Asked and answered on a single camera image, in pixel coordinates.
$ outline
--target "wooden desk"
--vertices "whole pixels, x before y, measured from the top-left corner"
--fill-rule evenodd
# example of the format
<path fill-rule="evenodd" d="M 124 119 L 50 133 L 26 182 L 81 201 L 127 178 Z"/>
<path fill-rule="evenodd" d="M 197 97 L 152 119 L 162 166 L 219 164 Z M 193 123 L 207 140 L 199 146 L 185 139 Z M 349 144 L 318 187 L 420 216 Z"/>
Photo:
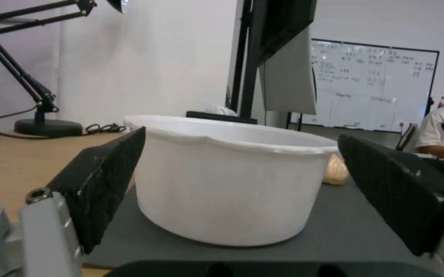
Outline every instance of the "wooden desk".
<path fill-rule="evenodd" d="M 25 195 L 46 186 L 76 154 L 86 147 L 109 142 L 120 134 L 104 133 L 55 140 L 0 138 L 0 204 L 10 221 L 18 220 Z M 108 270 L 84 268 L 84 277 L 103 276 Z"/>

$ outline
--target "chair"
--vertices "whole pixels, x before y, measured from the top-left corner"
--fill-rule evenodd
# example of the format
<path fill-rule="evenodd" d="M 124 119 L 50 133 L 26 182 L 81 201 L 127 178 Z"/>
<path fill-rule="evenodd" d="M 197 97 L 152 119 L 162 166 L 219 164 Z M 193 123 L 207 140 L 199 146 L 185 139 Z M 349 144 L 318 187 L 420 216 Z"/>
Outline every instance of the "chair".
<path fill-rule="evenodd" d="M 415 149 L 415 141 L 417 140 L 418 132 L 419 125 L 410 123 L 405 133 L 401 135 L 395 150 L 409 153 L 417 152 Z"/>

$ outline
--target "whiteboard frame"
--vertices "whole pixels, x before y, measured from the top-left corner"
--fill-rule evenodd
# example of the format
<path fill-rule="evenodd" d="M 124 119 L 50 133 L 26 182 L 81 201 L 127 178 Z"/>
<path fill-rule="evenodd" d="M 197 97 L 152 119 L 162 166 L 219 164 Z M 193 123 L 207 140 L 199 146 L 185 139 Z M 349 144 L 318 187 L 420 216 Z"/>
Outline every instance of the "whiteboard frame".
<path fill-rule="evenodd" d="M 431 105 L 430 100 L 431 100 L 431 93 L 432 93 L 432 87 L 434 86 L 434 79 L 436 77 L 436 70 L 437 70 L 437 65 L 438 65 L 438 61 L 439 61 L 439 55 L 440 55 L 440 51 L 439 50 L 428 50 L 428 49 L 416 49 L 416 48 L 405 48 L 405 47 L 393 47 L 393 46 L 386 46 L 386 45 L 378 45 L 378 44 L 367 44 L 367 43 L 358 43 L 358 42 L 341 42 L 339 40 L 329 40 L 329 39 L 320 39 L 320 38 L 312 38 L 311 41 L 314 42 L 331 42 L 331 43 L 340 43 L 340 44 L 351 44 L 351 45 L 358 45 L 358 46 L 366 46 L 366 47 L 380 47 L 380 48 L 388 48 L 388 49 L 396 49 L 396 50 L 408 50 L 408 51 L 417 51 L 417 52 L 429 52 L 429 53 L 436 53 L 436 63 L 434 64 L 434 72 L 432 73 L 432 79 L 431 79 L 431 85 L 429 88 L 429 95 L 427 97 L 427 103 L 426 103 L 426 113 L 424 114 L 424 116 L 428 115 L 430 110 L 431 110 Z M 301 126 L 302 125 L 308 125 L 308 126 L 320 126 L 320 127 L 325 127 L 325 128 L 329 128 L 323 125 L 319 125 L 319 124 L 310 124 L 310 123 L 302 123 L 302 114 L 300 114 L 299 116 L 299 120 L 297 121 L 297 123 L 293 123 L 291 122 L 292 119 L 292 112 L 288 112 L 287 113 L 287 125 L 286 128 L 289 128 L 290 124 L 297 124 L 297 128 L 296 131 L 301 131 Z M 331 128 L 346 128 L 347 130 L 361 130 L 361 131 L 368 131 L 368 132 L 378 132 L 378 133 L 400 133 L 400 132 L 395 132 L 395 131 L 384 131 L 384 130 L 365 130 L 362 128 L 348 128 L 348 127 L 331 127 Z"/>

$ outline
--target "whiteboard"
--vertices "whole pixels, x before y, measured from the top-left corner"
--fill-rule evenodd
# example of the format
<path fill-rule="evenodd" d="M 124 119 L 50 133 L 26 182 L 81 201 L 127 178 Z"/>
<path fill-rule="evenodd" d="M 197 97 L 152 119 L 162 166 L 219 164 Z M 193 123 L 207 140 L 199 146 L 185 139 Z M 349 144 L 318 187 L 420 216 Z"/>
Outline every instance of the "whiteboard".
<path fill-rule="evenodd" d="M 317 114 L 303 124 L 400 132 L 421 124 L 439 51 L 313 39 Z M 300 114 L 292 113 L 297 123 Z"/>

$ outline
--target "bottle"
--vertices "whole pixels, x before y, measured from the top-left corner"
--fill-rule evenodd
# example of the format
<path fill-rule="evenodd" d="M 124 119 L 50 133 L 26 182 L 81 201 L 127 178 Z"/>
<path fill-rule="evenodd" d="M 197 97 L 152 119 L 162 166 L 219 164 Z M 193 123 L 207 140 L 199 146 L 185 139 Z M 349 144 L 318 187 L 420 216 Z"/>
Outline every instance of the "bottle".
<path fill-rule="evenodd" d="M 441 100 L 439 100 L 438 108 L 444 107 L 444 96 L 441 97 Z"/>

